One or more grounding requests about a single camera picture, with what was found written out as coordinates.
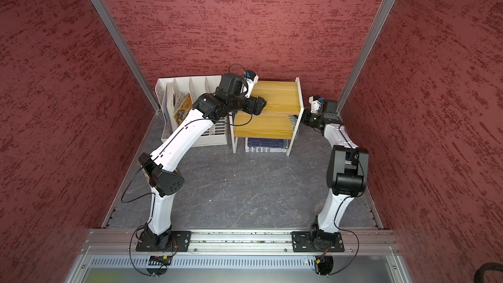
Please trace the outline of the grey patterned cloth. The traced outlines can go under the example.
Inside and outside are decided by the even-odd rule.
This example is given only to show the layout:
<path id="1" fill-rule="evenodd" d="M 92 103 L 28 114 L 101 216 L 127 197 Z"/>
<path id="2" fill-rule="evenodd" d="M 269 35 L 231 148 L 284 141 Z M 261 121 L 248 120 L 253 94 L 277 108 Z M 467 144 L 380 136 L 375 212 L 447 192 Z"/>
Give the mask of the grey patterned cloth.
<path id="1" fill-rule="evenodd" d="M 292 122 L 292 129 L 293 129 L 293 134 L 292 134 L 292 140 L 295 141 L 298 139 L 299 134 L 299 116 L 298 115 L 290 115 L 289 116 L 290 121 Z"/>

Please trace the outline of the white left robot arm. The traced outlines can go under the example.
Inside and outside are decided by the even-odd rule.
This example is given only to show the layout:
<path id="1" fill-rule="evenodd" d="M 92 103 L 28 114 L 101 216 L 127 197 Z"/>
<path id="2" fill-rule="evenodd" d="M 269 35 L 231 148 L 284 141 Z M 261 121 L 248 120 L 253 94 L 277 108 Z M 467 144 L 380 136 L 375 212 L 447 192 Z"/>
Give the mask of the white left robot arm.
<path id="1" fill-rule="evenodd" d="M 151 154 L 144 153 L 139 161 L 151 188 L 150 217 L 140 235 L 140 240 L 157 251 L 166 251 L 173 244 L 171 213 L 176 193 L 184 179 L 177 167 L 189 148 L 220 119 L 243 111 L 250 116 L 260 115 L 267 105 L 262 97 L 251 95 L 259 77 L 247 70 L 242 75 L 226 73 L 213 93 L 198 97 L 192 109 L 159 148 Z"/>

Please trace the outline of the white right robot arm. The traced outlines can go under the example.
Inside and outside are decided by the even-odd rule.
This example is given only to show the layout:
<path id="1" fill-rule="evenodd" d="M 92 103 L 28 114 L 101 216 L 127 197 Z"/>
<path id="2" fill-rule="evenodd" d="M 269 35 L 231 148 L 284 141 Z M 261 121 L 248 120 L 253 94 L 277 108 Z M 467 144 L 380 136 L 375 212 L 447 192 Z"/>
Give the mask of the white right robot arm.
<path id="1" fill-rule="evenodd" d="M 310 241 L 320 246 L 335 241 L 347 207 L 365 193 L 369 152 L 350 139 L 345 124 L 339 118 L 335 100 L 312 96 L 309 103 L 310 110 L 303 113 L 301 122 L 320 131 L 331 145 L 326 173 L 329 193 L 322 212 L 310 227 Z"/>

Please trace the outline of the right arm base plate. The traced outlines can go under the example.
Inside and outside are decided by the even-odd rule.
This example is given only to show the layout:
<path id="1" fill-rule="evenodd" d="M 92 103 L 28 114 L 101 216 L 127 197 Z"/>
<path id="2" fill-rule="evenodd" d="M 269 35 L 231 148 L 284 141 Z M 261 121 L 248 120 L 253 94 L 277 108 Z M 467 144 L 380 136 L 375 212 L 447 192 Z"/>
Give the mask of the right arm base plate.
<path id="1" fill-rule="evenodd" d="M 345 251 L 343 239 L 339 232 L 326 233 L 319 231 L 316 235 L 312 235 L 306 231 L 293 231 L 292 246 L 294 252 L 335 252 L 342 253 Z"/>

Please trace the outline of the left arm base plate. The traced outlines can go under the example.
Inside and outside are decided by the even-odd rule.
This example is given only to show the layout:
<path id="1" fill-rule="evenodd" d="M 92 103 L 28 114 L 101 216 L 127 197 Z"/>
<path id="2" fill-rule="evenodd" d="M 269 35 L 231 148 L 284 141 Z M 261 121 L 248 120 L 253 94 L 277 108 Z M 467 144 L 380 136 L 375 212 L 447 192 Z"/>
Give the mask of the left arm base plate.
<path id="1" fill-rule="evenodd" d="M 137 252 L 187 252 L 191 242 L 190 231 L 167 230 L 156 235 L 146 229 L 141 232 L 136 245 Z"/>

